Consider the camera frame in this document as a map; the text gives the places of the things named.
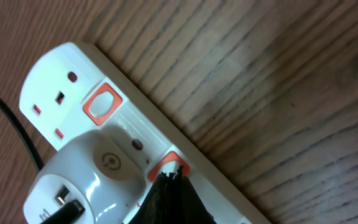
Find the power cord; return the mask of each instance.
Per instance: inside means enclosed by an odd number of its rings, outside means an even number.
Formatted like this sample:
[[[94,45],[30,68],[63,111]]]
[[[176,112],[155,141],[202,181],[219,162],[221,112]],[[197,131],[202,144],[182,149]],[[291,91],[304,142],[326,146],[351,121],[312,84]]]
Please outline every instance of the power cord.
[[[30,157],[32,159],[32,162],[35,165],[35,168],[39,172],[44,167],[44,162],[42,162],[42,158],[40,157],[40,154],[38,153],[37,149],[34,146],[34,143],[31,141],[30,136],[27,134],[23,126],[20,124],[19,120],[15,116],[15,114],[11,111],[11,109],[3,102],[3,100],[0,98],[0,109],[8,120],[12,123],[13,127],[19,134],[20,138],[22,139],[24,146],[27,148],[27,151],[30,154]]]

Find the plug adapter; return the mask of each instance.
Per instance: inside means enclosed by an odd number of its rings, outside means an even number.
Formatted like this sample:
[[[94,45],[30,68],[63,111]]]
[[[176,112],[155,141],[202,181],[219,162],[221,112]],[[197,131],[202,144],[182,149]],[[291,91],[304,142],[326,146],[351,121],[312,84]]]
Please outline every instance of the plug adapter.
[[[101,131],[72,139],[38,173],[24,203],[28,223],[45,221],[65,202],[85,208],[76,223],[119,223],[145,190],[140,169]]]

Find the white power strip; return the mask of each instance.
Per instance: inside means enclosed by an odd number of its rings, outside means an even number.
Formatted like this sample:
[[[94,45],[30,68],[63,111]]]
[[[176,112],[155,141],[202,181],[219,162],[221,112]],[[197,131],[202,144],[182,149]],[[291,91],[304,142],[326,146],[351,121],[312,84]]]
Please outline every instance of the white power strip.
[[[169,161],[185,165],[216,223],[270,223],[94,45],[69,42],[43,55],[25,79],[19,108],[57,151],[100,130],[136,164],[145,188],[123,223],[138,211],[150,180]],[[45,212],[34,203],[26,200],[26,219],[41,222]],[[95,223],[98,213],[93,210]]]

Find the black cable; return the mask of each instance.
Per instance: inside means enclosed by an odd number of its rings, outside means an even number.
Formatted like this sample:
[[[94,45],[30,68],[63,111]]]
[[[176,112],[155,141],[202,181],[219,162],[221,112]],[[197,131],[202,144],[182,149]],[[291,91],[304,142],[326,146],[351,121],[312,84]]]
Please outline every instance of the black cable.
[[[27,134],[23,126],[20,124],[19,120],[15,116],[15,114],[11,111],[11,109],[3,102],[2,99],[0,99],[0,109],[8,120],[12,123],[13,127],[19,134],[20,138],[22,139],[25,147],[27,148],[27,151],[30,154],[30,157],[32,159],[32,162],[35,165],[35,168],[37,171],[40,171],[42,167],[44,166],[44,162],[42,162],[42,159],[40,157],[40,154],[38,153],[37,149],[34,146],[34,143],[31,141],[30,136]]]

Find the wood grain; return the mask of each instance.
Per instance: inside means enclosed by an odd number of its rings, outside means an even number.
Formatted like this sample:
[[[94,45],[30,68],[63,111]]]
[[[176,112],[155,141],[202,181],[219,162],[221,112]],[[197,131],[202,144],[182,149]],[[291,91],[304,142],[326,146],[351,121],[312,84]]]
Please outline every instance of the wood grain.
[[[358,223],[358,1],[2,1],[0,96],[95,43],[273,223]],[[35,176],[0,112],[0,223]]]

